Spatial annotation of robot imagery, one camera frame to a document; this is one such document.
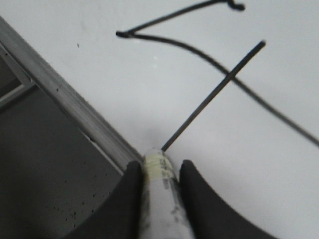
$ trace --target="black plastic piece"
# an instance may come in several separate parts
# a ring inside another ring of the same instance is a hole
[[[64,239],[136,239],[142,184],[140,164],[130,162],[106,202]]]
[[[227,205],[190,160],[180,169],[180,187],[197,239],[275,239]]]

